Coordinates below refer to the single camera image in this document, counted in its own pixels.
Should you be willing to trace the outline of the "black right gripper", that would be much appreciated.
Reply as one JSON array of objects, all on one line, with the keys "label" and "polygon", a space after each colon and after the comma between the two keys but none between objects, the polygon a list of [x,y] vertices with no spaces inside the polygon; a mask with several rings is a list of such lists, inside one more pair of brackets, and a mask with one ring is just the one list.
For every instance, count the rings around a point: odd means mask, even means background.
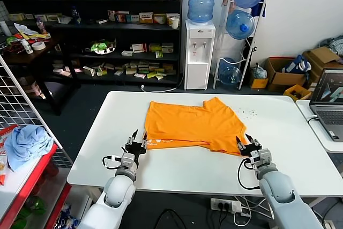
[{"label": "black right gripper", "polygon": [[237,146],[240,149],[240,153],[242,156],[251,156],[251,152],[262,149],[262,145],[259,143],[257,139],[253,139],[253,137],[248,134],[245,135],[249,140],[250,144],[243,145],[240,139],[236,136]]}]

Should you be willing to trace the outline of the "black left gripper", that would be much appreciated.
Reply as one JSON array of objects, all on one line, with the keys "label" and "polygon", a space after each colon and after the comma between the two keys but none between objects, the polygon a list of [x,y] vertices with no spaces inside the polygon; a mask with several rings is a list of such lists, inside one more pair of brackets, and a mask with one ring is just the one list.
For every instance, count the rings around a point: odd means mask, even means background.
[{"label": "black left gripper", "polygon": [[128,139],[128,142],[122,147],[122,150],[126,153],[133,154],[135,157],[140,156],[141,154],[146,153],[146,145],[147,145],[147,132],[143,135],[142,143],[134,142],[138,130],[136,130]]}]

